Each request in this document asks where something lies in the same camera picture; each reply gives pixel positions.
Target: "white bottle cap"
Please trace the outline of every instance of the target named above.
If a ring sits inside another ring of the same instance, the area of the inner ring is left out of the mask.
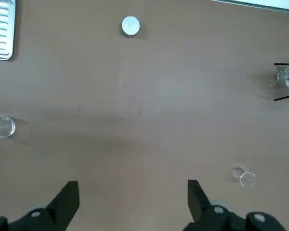
[[[122,22],[122,30],[129,36],[136,35],[140,29],[140,24],[137,18],[133,16],[126,17]]]

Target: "white cap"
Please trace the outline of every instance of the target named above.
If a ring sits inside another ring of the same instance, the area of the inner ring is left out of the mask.
[[[133,16],[126,17],[122,22],[122,30],[129,36],[136,35],[140,29],[140,24],[137,18]]]

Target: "screw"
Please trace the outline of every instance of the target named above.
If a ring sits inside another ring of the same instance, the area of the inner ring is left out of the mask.
[[[40,212],[39,212],[39,211],[36,211],[36,212],[34,212],[34,213],[31,214],[31,217],[36,218],[36,217],[38,217],[39,215],[40,215]]]
[[[258,220],[258,221],[261,221],[261,222],[264,222],[265,221],[265,217],[264,217],[264,215],[262,215],[262,214],[255,214],[254,215],[254,217],[255,217],[255,219],[256,220]]]
[[[214,212],[215,213],[223,213],[223,209],[221,207],[215,207]]]

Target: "metal grate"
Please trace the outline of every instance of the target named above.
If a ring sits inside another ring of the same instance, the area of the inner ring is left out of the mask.
[[[0,60],[8,60],[13,53],[15,1],[0,0]]]

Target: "small glass dish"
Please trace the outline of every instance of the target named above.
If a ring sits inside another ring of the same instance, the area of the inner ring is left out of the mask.
[[[15,134],[16,124],[9,116],[0,116],[0,140]]]
[[[244,188],[255,186],[257,181],[257,177],[254,173],[245,171],[240,166],[235,166],[232,169],[232,175]]]

